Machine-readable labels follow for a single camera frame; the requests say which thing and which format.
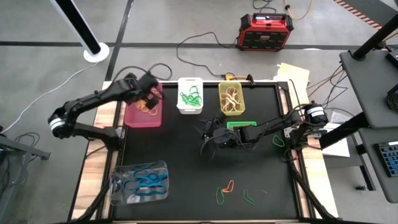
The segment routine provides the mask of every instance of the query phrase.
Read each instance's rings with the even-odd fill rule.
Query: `pink bin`
[[[161,83],[157,86],[157,89],[159,91],[163,90]],[[139,102],[135,102],[126,107],[126,113],[124,115],[124,122],[126,125],[128,125],[130,128],[153,128],[159,127],[162,124],[163,100],[159,100],[159,103],[156,105],[155,108],[157,109],[157,113],[155,116],[142,112],[140,109],[138,109],[138,104]]]

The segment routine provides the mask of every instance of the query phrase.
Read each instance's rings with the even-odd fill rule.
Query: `green object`
[[[252,205],[256,205],[256,203],[254,202],[254,200],[253,199],[251,199],[249,196],[248,196],[248,190],[243,190],[243,199],[245,200],[245,201],[247,201],[247,202],[249,202],[250,204],[252,204]]]
[[[180,96],[186,105],[201,106],[201,97],[197,86],[192,86],[189,89],[189,95],[181,92]]]
[[[278,135],[274,135],[274,138],[272,139],[272,143],[278,147],[285,147],[285,142],[283,140],[281,140]]]
[[[226,123],[226,128],[228,129],[234,129],[235,127],[241,127],[241,126],[257,126],[257,123],[255,121],[230,121]]]
[[[219,202],[219,201],[218,201],[218,189],[220,190],[220,192],[221,192],[221,197],[223,198],[223,201],[222,201],[222,202]],[[217,188],[217,191],[216,191],[216,201],[217,201],[217,204],[218,204],[218,205],[224,204],[224,193],[223,193],[223,190],[221,189],[221,187],[218,187],[218,188]]]

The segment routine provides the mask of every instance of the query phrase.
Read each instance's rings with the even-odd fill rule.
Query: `yellow bin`
[[[243,113],[245,106],[240,82],[220,82],[218,94],[220,95],[220,108],[225,116],[238,116]]]

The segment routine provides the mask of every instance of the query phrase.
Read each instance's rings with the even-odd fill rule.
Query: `white cable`
[[[54,88],[53,90],[50,90],[50,91],[44,93],[43,95],[37,97],[36,100],[32,101],[32,102],[30,103],[30,105],[27,106],[27,107],[22,111],[22,113],[19,115],[19,117],[18,117],[10,126],[8,126],[8,128],[6,128],[5,130],[3,130],[3,131],[1,132],[1,134],[4,134],[6,131],[10,130],[10,128],[12,128],[16,123],[18,123],[18,121],[21,119],[22,115],[23,115],[34,103],[36,103],[39,99],[41,99],[43,96],[48,95],[48,94],[50,94],[50,93],[52,93],[52,92],[58,90],[59,88],[61,88],[61,87],[64,86],[65,84],[67,84],[67,82],[68,82],[69,80],[71,80],[75,75],[78,75],[79,73],[84,72],[85,70],[87,70],[87,69],[89,69],[89,68],[92,68],[92,67],[94,67],[94,66],[97,65],[97,64],[98,64],[98,62],[95,63],[94,65],[90,65],[89,67],[83,68],[82,70],[79,70],[79,71],[75,72],[75,73],[74,73],[73,75],[71,75],[64,83],[62,83],[62,84],[59,85],[58,87],[56,87],[56,88]]]

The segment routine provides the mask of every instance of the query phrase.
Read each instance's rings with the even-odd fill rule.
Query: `pole base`
[[[104,43],[99,43],[101,50],[97,54],[90,54],[87,50],[84,51],[83,56],[87,62],[97,63],[105,60],[109,55],[109,47]]]

